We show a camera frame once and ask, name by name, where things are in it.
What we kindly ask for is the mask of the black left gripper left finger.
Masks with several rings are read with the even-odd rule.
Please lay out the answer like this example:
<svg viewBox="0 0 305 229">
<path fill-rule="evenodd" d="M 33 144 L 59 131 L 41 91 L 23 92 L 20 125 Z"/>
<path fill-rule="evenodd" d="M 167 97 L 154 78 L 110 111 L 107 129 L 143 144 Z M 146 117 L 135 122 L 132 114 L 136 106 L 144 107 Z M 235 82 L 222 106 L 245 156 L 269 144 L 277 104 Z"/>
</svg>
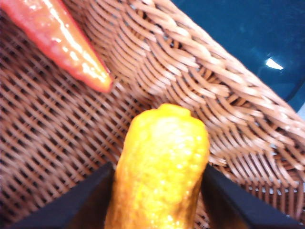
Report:
<svg viewBox="0 0 305 229">
<path fill-rule="evenodd" d="M 102 229 L 114 169 L 106 163 L 63 196 L 13 224 L 12 229 Z"/>
</svg>

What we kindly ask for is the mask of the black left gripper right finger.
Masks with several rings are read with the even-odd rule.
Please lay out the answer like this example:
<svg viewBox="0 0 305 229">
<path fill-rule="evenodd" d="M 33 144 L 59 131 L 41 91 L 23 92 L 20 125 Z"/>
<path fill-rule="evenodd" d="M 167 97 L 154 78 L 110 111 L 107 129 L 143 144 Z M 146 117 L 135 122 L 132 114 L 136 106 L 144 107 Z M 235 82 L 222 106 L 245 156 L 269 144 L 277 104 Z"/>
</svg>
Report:
<svg viewBox="0 0 305 229">
<path fill-rule="evenodd" d="M 249 194 L 207 165 L 201 184 L 212 229 L 303 229 L 299 222 Z"/>
</svg>

